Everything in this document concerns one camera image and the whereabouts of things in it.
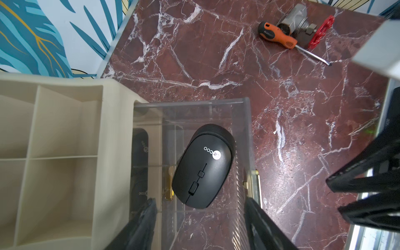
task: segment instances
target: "wall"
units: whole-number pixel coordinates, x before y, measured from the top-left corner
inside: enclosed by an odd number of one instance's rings
[[[374,16],[388,16],[400,0],[309,0],[322,4],[367,13]]]
[[[0,0],[0,70],[93,78],[131,5],[132,0]]]

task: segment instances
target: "screwdriver handle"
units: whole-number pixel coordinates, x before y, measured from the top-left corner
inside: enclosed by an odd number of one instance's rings
[[[297,44],[296,39],[285,35],[280,28],[268,22],[261,22],[257,31],[265,40],[279,42],[288,49],[293,49]]]

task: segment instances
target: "orange screwdriver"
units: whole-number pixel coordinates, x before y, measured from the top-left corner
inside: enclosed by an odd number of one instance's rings
[[[257,29],[259,35],[264,38],[265,40],[271,41],[271,42],[279,42],[283,46],[285,46],[288,49],[293,49],[296,48],[307,55],[320,60],[321,62],[325,63],[328,66],[331,66],[332,64],[319,56],[311,53],[308,50],[303,49],[302,47],[297,45],[297,40],[294,39],[291,36],[285,35],[282,30],[278,27],[276,27],[273,24],[270,24],[268,22],[261,22],[260,25],[258,26]]]

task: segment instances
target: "organizer compartment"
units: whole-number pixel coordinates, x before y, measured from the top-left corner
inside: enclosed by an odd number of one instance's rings
[[[34,110],[36,86],[0,85],[0,158],[25,158]]]
[[[97,155],[102,86],[40,86],[30,157]]]
[[[11,247],[14,242],[24,160],[0,161],[0,248]]]
[[[17,244],[91,237],[96,158],[31,160]]]

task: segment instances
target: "marble surface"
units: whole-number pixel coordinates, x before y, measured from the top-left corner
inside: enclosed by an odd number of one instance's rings
[[[337,207],[356,195],[325,179],[373,139],[387,78],[350,59],[383,20],[303,1],[310,22],[336,18],[313,50],[328,67],[256,34],[299,2],[140,0],[103,77],[149,102],[249,97],[263,209],[299,249],[337,250],[349,230]],[[192,247],[224,247],[207,239]]]

